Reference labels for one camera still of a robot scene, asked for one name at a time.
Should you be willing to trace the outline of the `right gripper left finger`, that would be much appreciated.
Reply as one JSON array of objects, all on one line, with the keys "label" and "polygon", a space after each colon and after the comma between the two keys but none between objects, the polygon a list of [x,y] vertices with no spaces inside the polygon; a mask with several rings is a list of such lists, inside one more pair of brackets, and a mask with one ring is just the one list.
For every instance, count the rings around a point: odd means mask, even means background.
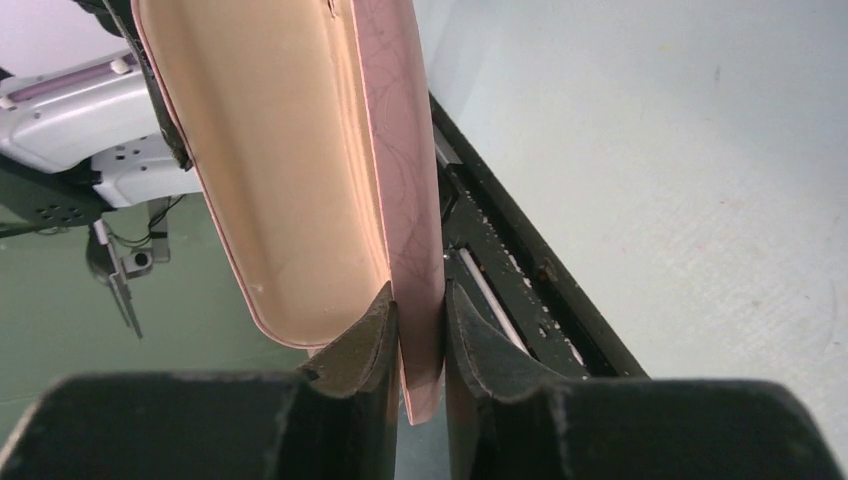
[{"label": "right gripper left finger", "polygon": [[398,321],[389,288],[291,371],[63,379],[1,451],[5,479],[390,479]]}]

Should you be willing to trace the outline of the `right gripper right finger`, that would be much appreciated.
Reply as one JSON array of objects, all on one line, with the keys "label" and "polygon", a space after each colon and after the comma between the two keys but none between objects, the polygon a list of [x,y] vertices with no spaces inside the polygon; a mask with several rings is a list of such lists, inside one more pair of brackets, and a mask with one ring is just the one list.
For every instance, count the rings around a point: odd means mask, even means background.
[{"label": "right gripper right finger", "polygon": [[570,379],[445,296],[456,479],[839,479],[805,407],[763,381]]}]

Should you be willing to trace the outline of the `pink glasses case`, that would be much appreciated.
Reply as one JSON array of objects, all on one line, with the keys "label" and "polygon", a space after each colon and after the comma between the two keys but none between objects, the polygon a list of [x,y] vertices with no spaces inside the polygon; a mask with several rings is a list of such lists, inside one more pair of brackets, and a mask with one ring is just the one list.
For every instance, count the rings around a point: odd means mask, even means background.
[{"label": "pink glasses case", "polygon": [[409,1],[134,1],[143,51],[258,328],[325,347],[389,287],[412,424],[440,397],[445,290]]}]

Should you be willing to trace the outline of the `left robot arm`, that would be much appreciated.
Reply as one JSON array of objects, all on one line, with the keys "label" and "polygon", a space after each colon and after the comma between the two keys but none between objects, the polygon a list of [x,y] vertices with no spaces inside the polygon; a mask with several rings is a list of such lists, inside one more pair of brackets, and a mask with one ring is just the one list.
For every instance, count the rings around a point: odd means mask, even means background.
[{"label": "left robot arm", "polygon": [[2,236],[86,226],[200,190],[166,144],[130,52],[2,79]]}]

